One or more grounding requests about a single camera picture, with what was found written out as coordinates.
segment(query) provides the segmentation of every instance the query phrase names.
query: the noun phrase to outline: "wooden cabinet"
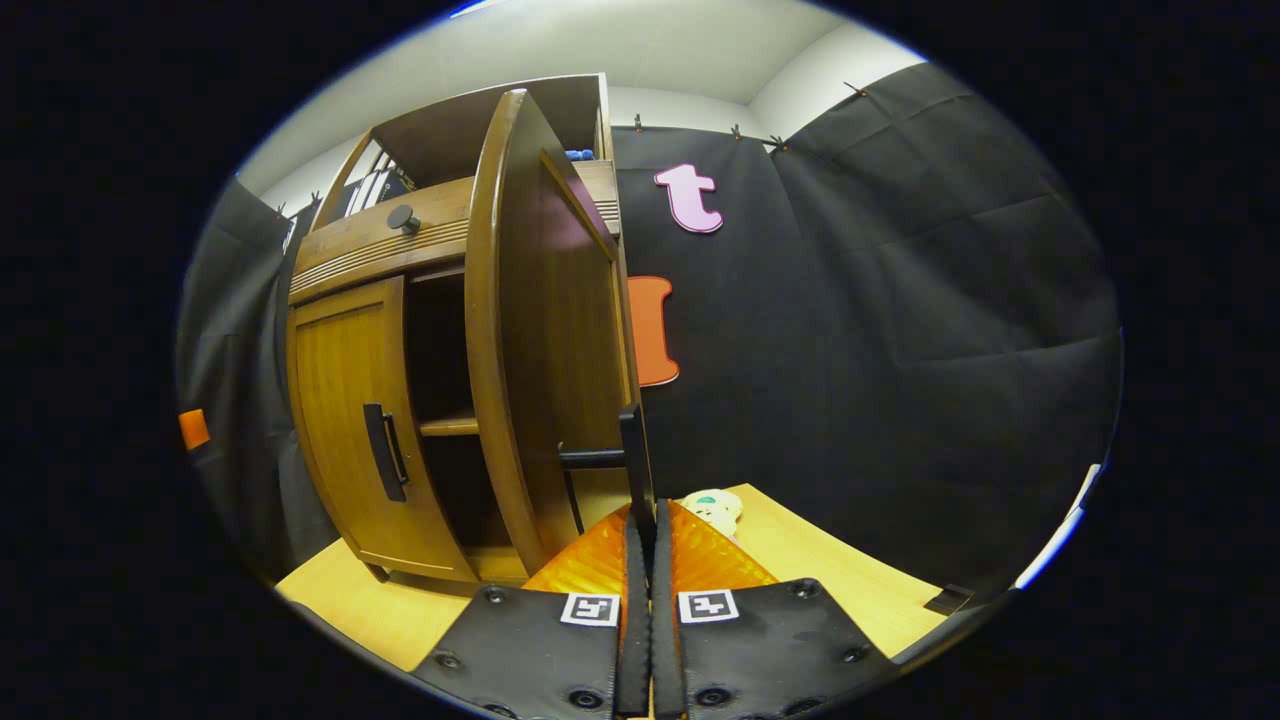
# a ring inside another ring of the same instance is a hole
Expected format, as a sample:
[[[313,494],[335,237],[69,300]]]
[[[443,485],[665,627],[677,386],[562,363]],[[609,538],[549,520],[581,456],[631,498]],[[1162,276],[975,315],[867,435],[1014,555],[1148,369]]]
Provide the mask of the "wooden cabinet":
[[[477,113],[479,145],[458,129]],[[571,163],[554,117],[602,158]],[[411,174],[420,190],[347,218],[321,208],[302,240],[294,420],[334,524],[380,579],[521,582],[580,523],[652,497],[623,470],[566,483],[558,459],[561,443],[621,446],[618,411],[640,397],[607,118],[603,76],[573,76],[389,120],[366,140],[440,182]],[[470,172],[451,177],[468,142]],[[401,205],[417,227],[388,225]]]

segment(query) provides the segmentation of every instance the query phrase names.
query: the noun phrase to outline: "orange object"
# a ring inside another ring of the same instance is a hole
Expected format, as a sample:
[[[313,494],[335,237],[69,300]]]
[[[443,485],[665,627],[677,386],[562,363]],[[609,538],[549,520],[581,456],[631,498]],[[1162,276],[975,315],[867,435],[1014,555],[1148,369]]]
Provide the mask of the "orange object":
[[[617,594],[618,643],[627,632],[627,512],[631,503],[605,515],[521,585],[526,591]]]
[[[744,589],[778,579],[707,520],[673,500],[671,509],[671,589],[680,592]]]
[[[667,355],[667,328],[662,318],[662,301],[671,295],[671,282],[654,277],[627,278],[627,293],[631,296],[631,333],[640,387],[669,383],[680,375],[680,365]]]
[[[209,442],[209,425],[205,424],[204,410],[191,410],[178,415],[178,425],[182,428],[182,439],[187,443],[188,451]]]

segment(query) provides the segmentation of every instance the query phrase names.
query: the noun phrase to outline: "cabinet shelf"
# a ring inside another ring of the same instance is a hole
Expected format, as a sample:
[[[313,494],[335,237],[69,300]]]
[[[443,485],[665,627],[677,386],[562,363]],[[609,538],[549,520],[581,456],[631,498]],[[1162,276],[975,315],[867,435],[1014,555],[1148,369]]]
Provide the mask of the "cabinet shelf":
[[[476,423],[475,411],[468,410],[439,420],[421,423],[417,427],[417,434],[422,437],[477,436],[480,434],[480,424]]]

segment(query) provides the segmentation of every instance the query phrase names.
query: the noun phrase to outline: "open cabinet door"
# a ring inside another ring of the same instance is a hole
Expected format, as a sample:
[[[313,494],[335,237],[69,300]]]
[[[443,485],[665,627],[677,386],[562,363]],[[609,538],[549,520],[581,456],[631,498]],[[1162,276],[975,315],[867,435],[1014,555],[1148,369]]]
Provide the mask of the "open cabinet door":
[[[504,94],[471,197],[467,361],[494,493],[530,574],[579,536],[571,497],[609,510],[630,501],[625,470],[570,487],[558,454],[559,443],[621,447],[618,413],[639,401],[618,259],[532,97]]]

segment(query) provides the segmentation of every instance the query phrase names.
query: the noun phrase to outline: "cabinet leg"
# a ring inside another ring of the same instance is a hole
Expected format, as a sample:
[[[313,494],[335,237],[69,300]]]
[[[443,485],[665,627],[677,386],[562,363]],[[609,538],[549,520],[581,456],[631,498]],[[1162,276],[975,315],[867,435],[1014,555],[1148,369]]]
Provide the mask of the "cabinet leg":
[[[369,573],[379,583],[385,583],[387,580],[390,579],[390,575],[387,574],[387,570],[383,570],[381,568],[379,568],[378,565],[374,565],[372,562],[365,562],[365,568],[369,568]]]

